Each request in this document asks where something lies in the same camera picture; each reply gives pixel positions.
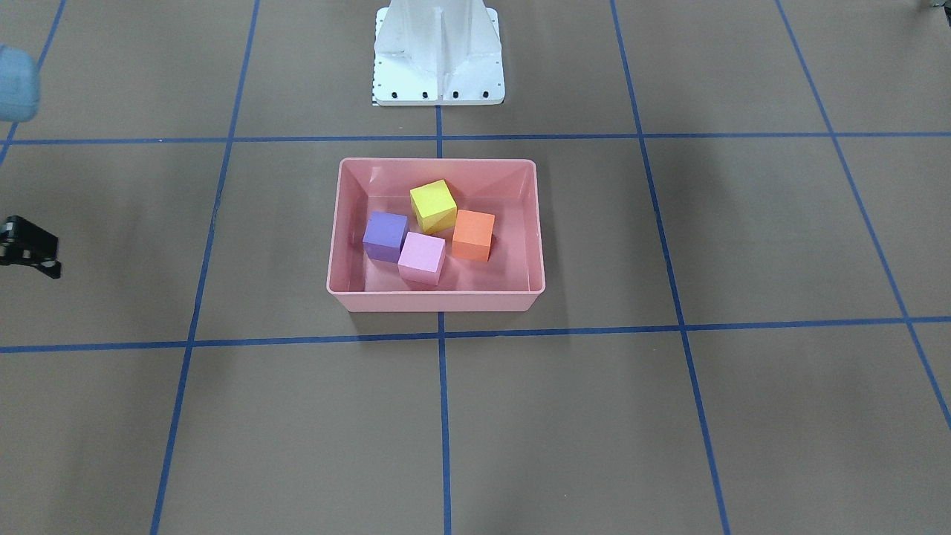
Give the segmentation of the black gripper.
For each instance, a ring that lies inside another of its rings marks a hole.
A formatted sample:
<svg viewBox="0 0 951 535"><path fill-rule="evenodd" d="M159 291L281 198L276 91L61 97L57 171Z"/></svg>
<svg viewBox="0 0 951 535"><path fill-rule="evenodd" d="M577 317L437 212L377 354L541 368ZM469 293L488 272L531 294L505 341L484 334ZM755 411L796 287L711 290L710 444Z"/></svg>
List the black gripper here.
<svg viewBox="0 0 951 535"><path fill-rule="evenodd" d="M2 223L1 265L27 265L47 277L60 279L59 238L21 216L12 215Z"/></svg>

